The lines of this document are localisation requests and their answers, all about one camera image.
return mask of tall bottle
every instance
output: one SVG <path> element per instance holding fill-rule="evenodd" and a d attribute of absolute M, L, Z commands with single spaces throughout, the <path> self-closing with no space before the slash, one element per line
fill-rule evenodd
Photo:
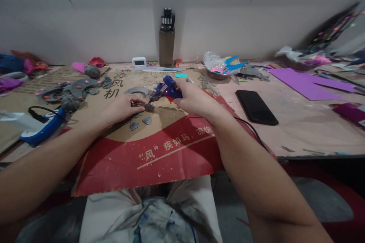
<path fill-rule="evenodd" d="M 175 44 L 175 14 L 165 8 L 161 16 L 159 33 L 160 66 L 171 67 Z"/>

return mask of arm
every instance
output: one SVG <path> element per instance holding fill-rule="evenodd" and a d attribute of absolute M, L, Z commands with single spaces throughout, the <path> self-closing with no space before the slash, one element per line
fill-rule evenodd
<path fill-rule="evenodd" d="M 208 120 L 222 163 L 248 212 L 256 242 L 331 242 L 298 188 L 217 101 L 191 83 L 176 82 L 183 99 L 174 102 Z"/>
<path fill-rule="evenodd" d="M 116 97 L 98 116 L 34 149 L 0 172 L 0 225 L 36 209 L 75 166 L 89 145 L 111 125 L 144 111 L 133 95 Z"/>

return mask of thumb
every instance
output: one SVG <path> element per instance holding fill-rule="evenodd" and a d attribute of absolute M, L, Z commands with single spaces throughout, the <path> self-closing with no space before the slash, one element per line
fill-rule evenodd
<path fill-rule="evenodd" d="M 132 114 L 137 114 L 137 113 L 141 113 L 145 111 L 143 106 L 136 106 L 136 107 L 131 107 L 131 113 Z"/>

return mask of hand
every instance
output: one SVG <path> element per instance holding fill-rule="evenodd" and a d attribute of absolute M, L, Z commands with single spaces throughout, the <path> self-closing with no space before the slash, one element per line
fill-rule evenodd
<path fill-rule="evenodd" d="M 100 118 L 105 122 L 105 125 L 109 127 L 132 115 L 143 112 L 145 110 L 143 105 L 145 104 L 146 102 L 136 95 L 122 94 L 116 96 L 107 105 L 100 113 Z"/>
<path fill-rule="evenodd" d="M 175 99 L 174 103 L 189 114 L 210 118 L 226 111 L 215 99 L 185 79 L 176 80 L 176 85 L 181 90 L 183 98 Z"/>

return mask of forearm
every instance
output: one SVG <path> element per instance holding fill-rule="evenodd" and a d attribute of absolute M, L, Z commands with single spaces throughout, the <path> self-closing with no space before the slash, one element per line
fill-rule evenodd
<path fill-rule="evenodd" d="M 88 121 L 43 144 L 0 172 L 0 224 L 36 209 L 107 127 Z"/>
<path fill-rule="evenodd" d="M 318 223 L 287 173 L 228 113 L 208 118 L 223 165 L 246 207 L 266 219 Z"/>

